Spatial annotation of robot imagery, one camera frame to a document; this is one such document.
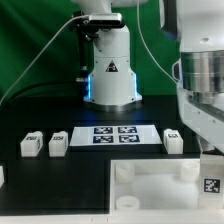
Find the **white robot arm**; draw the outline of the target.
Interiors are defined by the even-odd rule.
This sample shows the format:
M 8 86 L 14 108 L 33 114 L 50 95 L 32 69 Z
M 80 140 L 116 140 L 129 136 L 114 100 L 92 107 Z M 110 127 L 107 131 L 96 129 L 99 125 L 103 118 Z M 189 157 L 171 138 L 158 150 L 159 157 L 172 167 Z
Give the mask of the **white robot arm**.
M 130 33 L 112 10 L 148 0 L 71 0 L 93 39 L 94 67 L 84 100 L 105 110 L 142 100 L 130 67 Z M 180 43 L 175 80 L 179 115 L 206 143 L 224 153 L 224 0 L 159 0 L 160 27 Z

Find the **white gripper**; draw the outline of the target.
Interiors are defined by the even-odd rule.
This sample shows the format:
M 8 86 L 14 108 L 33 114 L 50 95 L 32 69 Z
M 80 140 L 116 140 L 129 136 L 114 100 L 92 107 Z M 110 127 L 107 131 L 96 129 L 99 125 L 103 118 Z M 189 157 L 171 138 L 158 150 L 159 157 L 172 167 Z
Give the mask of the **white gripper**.
M 224 93 L 217 94 L 213 104 L 202 104 L 178 88 L 177 99 L 182 122 L 224 154 Z

